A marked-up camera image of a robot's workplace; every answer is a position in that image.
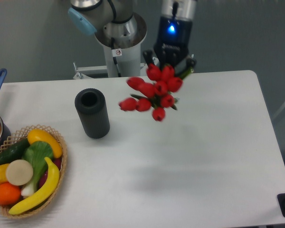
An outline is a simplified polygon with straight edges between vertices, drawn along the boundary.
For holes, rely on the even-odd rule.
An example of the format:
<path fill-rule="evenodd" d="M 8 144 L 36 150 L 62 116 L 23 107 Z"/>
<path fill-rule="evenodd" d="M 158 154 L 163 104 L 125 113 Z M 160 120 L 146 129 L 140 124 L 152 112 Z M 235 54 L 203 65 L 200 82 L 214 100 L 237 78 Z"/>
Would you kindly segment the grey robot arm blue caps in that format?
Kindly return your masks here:
<path fill-rule="evenodd" d="M 156 57 L 161 67 L 177 66 L 183 60 L 195 67 L 188 43 L 197 2 L 164 0 L 156 42 L 152 49 L 141 51 L 147 35 L 144 19 L 133 11 L 131 0 L 73 0 L 68 15 L 82 33 L 94 35 L 103 46 L 109 77 L 142 74 L 141 58 L 146 64 Z"/>

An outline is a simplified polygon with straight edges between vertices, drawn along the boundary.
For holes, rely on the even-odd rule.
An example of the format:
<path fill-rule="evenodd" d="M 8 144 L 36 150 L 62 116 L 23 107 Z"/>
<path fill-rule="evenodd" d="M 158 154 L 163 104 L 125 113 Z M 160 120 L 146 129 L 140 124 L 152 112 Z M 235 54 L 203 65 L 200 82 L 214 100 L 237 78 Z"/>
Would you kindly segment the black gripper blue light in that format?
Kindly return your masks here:
<path fill-rule="evenodd" d="M 177 66 L 189 53 L 188 43 L 192 28 L 191 20 L 161 16 L 156 42 L 153 49 L 144 50 L 142 56 L 148 67 L 166 64 Z M 194 73 L 195 58 L 186 58 L 182 66 L 177 66 L 175 76 L 188 76 Z"/>

